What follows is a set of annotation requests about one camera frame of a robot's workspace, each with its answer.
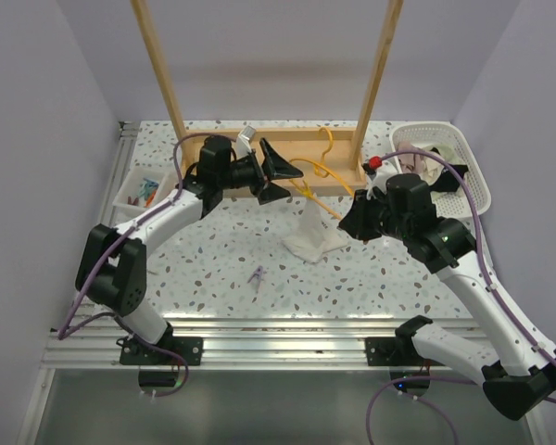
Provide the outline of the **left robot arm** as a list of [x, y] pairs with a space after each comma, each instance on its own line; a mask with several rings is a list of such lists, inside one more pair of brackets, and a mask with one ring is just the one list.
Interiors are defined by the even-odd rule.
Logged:
[[151, 209], [117, 227], [104, 224], [89, 233], [77, 272], [78, 298], [112, 311], [128, 336], [119, 341], [123, 365], [198, 365], [199, 337], [175, 337], [167, 322], [146, 300], [148, 257], [185, 227], [204, 219], [226, 190], [246, 188], [261, 205], [290, 197], [280, 180], [302, 177], [266, 139], [258, 159], [250, 146], [254, 129], [236, 138], [203, 133], [197, 162], [178, 173], [178, 183]]

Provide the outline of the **white underwear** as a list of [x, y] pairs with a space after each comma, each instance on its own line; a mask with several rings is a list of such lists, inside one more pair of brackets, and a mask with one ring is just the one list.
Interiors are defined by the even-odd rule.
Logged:
[[291, 254], [308, 263], [317, 263], [325, 254], [348, 245], [335, 228], [324, 222], [321, 209], [315, 201], [307, 200], [297, 229], [282, 239]]

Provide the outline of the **purple clothespin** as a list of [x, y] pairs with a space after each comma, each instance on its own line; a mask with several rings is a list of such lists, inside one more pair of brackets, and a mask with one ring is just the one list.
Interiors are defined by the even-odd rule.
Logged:
[[253, 286], [256, 292], [259, 292], [265, 273], [265, 268], [260, 265], [253, 271], [253, 273], [247, 280], [247, 282]]

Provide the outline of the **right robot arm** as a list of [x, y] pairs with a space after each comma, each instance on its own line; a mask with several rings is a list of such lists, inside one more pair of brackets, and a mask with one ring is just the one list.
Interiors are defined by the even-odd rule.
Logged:
[[338, 225], [367, 242], [389, 236], [434, 274], [465, 306], [490, 342], [488, 348], [451, 334], [418, 315], [400, 325], [387, 363], [441, 363], [484, 390], [506, 418], [519, 420], [556, 390], [556, 344], [518, 307], [490, 271], [481, 242], [459, 220], [437, 215], [427, 184], [413, 173], [355, 192]]

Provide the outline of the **yellow clothespin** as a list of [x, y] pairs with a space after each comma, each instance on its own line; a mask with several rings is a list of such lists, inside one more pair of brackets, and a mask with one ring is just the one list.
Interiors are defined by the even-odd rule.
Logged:
[[291, 184], [301, 196], [310, 200], [315, 199], [313, 191], [311, 190], [309, 184], [305, 180], [303, 180], [301, 183], [297, 183], [296, 181], [292, 180]]

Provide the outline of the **orange plastic hanger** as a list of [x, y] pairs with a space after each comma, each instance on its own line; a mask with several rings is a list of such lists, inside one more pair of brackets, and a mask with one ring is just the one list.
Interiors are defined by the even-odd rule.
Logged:
[[[311, 164], [313, 166], [313, 171], [314, 171], [314, 174], [316, 176], [318, 176], [320, 179], [325, 179], [327, 177], [334, 178], [340, 185], [342, 185], [344, 187], [345, 191], [351, 197], [353, 197], [354, 192], [353, 192], [352, 188], [346, 183], [346, 181], [340, 175], [338, 175], [337, 173], [330, 170], [324, 164], [326, 155], [328, 153], [330, 153], [332, 151], [333, 147], [334, 147], [335, 140], [334, 140], [334, 136], [333, 136], [331, 130], [328, 129], [327, 127], [321, 126], [318, 130], [318, 133], [320, 134], [321, 132], [326, 133], [326, 135], [328, 137], [328, 147], [322, 152], [321, 157], [320, 157], [320, 161], [315, 161], [315, 160], [305, 159], [305, 158], [292, 158], [292, 161], [300, 161], [300, 162], [305, 162], [305, 163]], [[337, 213], [335, 210], [331, 209], [329, 206], [324, 204], [316, 196], [315, 196], [315, 199], [312, 200], [312, 201], [315, 204], [319, 205], [322, 209], [327, 211], [333, 218], [336, 218], [338, 221], [342, 220], [342, 216], [339, 213]]]

